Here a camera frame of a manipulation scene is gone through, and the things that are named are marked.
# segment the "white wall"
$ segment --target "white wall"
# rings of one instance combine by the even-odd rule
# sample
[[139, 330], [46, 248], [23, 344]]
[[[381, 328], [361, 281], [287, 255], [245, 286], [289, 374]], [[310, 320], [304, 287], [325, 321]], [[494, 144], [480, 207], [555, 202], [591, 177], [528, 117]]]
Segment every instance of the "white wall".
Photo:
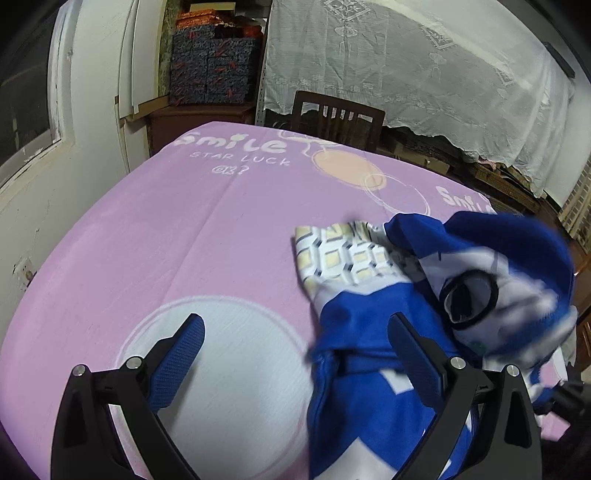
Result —
[[548, 195], [563, 205], [591, 153], [591, 84], [558, 32], [526, 0], [499, 2], [540, 40], [550, 42], [575, 72], [574, 96], [569, 106], [562, 146], [545, 188]]
[[[72, 225], [129, 170], [115, 97], [132, 0], [83, 0], [67, 55], [63, 140], [0, 190], [0, 342], [23, 295], [15, 265], [39, 269]], [[68, 118], [71, 98], [71, 118]]]

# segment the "stack of boxes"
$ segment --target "stack of boxes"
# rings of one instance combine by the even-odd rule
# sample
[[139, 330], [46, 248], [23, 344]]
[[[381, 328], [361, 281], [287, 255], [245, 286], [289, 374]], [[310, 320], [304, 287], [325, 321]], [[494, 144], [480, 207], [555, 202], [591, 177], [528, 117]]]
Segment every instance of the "stack of boxes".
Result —
[[261, 40], [242, 30], [198, 25], [173, 37], [170, 103], [244, 103], [252, 97]]

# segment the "garment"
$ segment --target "garment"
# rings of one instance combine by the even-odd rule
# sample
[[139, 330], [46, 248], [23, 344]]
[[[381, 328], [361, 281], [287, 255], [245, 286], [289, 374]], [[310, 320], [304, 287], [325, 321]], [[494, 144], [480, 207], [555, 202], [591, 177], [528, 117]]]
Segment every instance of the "garment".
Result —
[[[295, 242], [298, 273], [320, 323], [310, 354], [310, 478], [389, 480], [432, 421], [434, 411], [421, 404], [388, 342], [393, 313], [402, 312], [448, 356], [479, 368], [517, 364], [532, 399], [541, 391], [540, 366], [574, 328], [568, 250], [531, 219], [458, 212], [441, 223], [398, 214], [377, 227], [301, 227]], [[453, 279], [474, 270], [494, 280], [495, 302], [482, 300], [480, 277], [440, 301]], [[474, 325], [464, 321], [466, 305], [484, 312]], [[441, 478], [458, 473], [475, 417], [466, 419]]]

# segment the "wall socket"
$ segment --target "wall socket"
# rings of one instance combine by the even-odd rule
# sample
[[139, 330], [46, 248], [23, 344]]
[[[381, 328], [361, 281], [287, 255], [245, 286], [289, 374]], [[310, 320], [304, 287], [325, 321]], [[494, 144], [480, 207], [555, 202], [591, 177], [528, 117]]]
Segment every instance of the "wall socket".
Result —
[[24, 290], [31, 284], [36, 273], [29, 257], [21, 258], [12, 271], [12, 275], [16, 276], [19, 286]]

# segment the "purple tablecloth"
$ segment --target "purple tablecloth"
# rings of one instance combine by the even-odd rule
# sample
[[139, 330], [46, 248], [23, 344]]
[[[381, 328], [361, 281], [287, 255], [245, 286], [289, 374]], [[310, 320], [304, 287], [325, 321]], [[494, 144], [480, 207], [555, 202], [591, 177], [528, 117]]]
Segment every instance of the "purple tablecloth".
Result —
[[0, 352], [0, 419], [47, 479], [72, 367], [118, 367], [195, 311], [205, 346], [160, 414], [181, 452], [204, 480], [307, 478], [314, 319], [297, 281], [295, 227], [397, 212], [446, 220], [465, 208], [492, 211], [480, 194], [391, 158], [203, 125], [116, 185], [47, 259]]

